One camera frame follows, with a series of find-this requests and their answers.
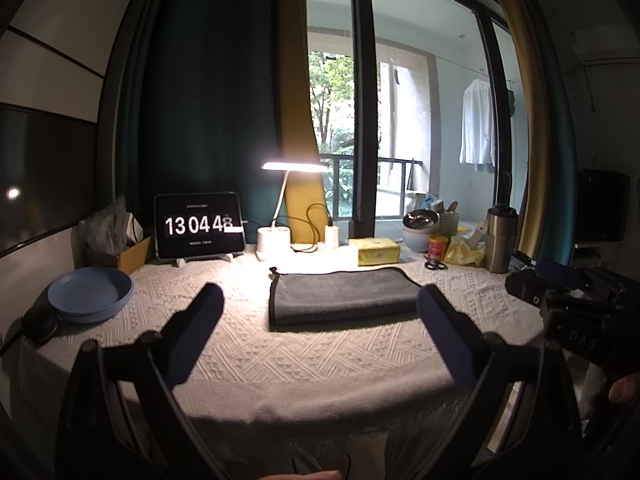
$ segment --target digital clock display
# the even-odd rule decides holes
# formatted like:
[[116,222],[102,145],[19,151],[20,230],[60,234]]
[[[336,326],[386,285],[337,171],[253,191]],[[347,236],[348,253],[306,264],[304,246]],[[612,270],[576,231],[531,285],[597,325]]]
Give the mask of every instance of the digital clock display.
[[158,195],[155,218],[159,258],[202,258],[244,251],[236,193]]

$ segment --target tissue box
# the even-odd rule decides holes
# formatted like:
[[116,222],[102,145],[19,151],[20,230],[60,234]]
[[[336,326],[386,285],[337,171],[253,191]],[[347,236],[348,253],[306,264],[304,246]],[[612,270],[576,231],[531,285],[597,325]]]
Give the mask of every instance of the tissue box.
[[152,253],[151,236],[142,240],[139,244],[125,249],[120,254],[106,254],[94,251],[89,247],[84,248],[84,257],[88,266],[114,267],[115,269],[131,274],[149,261]]
[[400,246],[389,238],[351,239],[349,250],[359,267],[396,264],[400,259]]

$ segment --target white lamp base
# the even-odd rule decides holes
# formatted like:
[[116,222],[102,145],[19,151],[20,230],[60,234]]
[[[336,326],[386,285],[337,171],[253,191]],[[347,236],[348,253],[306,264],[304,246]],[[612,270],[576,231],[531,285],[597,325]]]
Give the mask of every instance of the white lamp base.
[[255,256],[261,262],[291,254],[291,229],[288,227],[260,227]]

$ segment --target window pane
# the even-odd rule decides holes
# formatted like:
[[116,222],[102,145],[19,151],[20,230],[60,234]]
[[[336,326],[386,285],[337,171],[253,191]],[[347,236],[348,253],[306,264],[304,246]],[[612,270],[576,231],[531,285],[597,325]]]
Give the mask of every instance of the window pane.
[[[324,195],[334,219],[350,218],[355,131],[351,0],[306,0],[306,10],[311,117],[321,160],[331,164],[323,177]],[[340,234],[346,238],[347,229]]]
[[430,192],[484,220],[494,193],[494,115],[475,14],[453,0],[372,0],[378,58],[376,234]]
[[524,102],[522,80],[516,58],[516,49],[511,34],[500,25],[494,23],[495,35],[498,38],[500,56],[504,66],[504,76],[507,78],[507,92],[509,93],[509,112],[511,116],[511,171],[513,183],[511,185],[511,207],[520,212],[524,187],[527,181],[529,166],[529,129],[527,126],[527,109]]

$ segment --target black window frame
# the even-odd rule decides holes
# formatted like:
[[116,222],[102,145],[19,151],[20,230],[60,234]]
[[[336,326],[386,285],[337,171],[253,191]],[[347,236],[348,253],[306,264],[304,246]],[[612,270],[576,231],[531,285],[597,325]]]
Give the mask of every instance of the black window frame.
[[[510,202],[511,120],[504,65],[494,23],[508,31],[505,20],[478,0],[454,0],[476,16],[492,87],[496,145],[494,203]],[[351,0],[354,75],[354,190],[349,236],[374,236],[376,225],[376,175],[378,167],[378,96],[376,36],[372,0]]]

